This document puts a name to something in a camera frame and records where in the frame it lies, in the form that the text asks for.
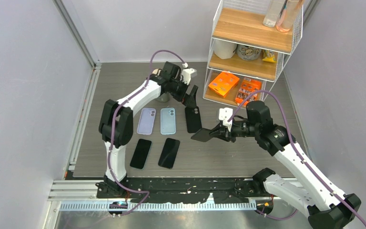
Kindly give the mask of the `bare black phone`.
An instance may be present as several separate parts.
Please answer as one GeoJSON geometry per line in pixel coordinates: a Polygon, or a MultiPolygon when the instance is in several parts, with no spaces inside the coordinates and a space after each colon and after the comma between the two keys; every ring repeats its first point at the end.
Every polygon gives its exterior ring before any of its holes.
{"type": "Polygon", "coordinates": [[[130,167],[144,169],[151,147],[152,141],[139,139],[130,161],[130,167]]]}
{"type": "Polygon", "coordinates": [[[172,138],[167,138],[165,140],[158,166],[167,169],[172,169],[176,160],[178,149],[180,146],[180,141],[172,138]]]}

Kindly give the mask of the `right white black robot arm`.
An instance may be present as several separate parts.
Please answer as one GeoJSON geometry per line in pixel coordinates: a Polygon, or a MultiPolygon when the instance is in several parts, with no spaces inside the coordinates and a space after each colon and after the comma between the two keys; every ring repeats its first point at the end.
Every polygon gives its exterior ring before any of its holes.
{"type": "Polygon", "coordinates": [[[346,194],[334,185],[307,157],[295,138],[283,126],[273,123],[270,110],[262,101],[246,105],[247,118],[230,121],[231,108],[218,112],[220,123],[213,129],[201,128],[192,140],[207,142],[218,138],[234,142],[238,137],[254,137],[257,144],[281,162],[302,185],[285,181],[269,168],[253,176],[253,190],[260,196],[267,193],[286,201],[307,219],[314,229],[342,229],[356,216],[361,200],[346,194]]]}

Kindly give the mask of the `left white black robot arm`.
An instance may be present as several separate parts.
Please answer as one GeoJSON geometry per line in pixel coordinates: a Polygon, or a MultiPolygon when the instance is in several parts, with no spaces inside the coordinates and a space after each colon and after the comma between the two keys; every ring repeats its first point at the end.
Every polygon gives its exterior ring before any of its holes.
{"type": "Polygon", "coordinates": [[[134,116],[163,94],[170,94],[186,107],[196,107],[198,86],[194,85],[190,93],[186,92],[196,75],[197,70],[187,63],[180,67],[166,62],[163,68],[153,70],[142,85],[129,95],[105,102],[99,122],[99,133],[106,147],[107,167],[103,182],[115,197],[123,197],[127,191],[127,185],[122,180],[127,175],[125,151],[133,135],[134,116]]]}

